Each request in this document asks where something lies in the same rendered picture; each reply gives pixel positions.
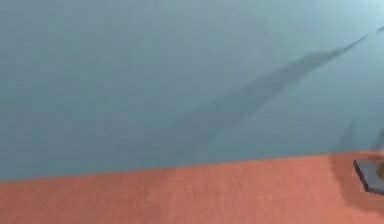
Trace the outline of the grey flat square base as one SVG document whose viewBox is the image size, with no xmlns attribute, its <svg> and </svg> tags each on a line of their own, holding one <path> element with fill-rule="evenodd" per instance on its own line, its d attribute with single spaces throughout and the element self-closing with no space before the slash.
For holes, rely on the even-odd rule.
<svg viewBox="0 0 384 224">
<path fill-rule="evenodd" d="M 353 165 L 364 190 L 384 196 L 384 180 L 376 174 L 378 165 L 374 162 L 359 160 L 354 160 Z"/>
</svg>

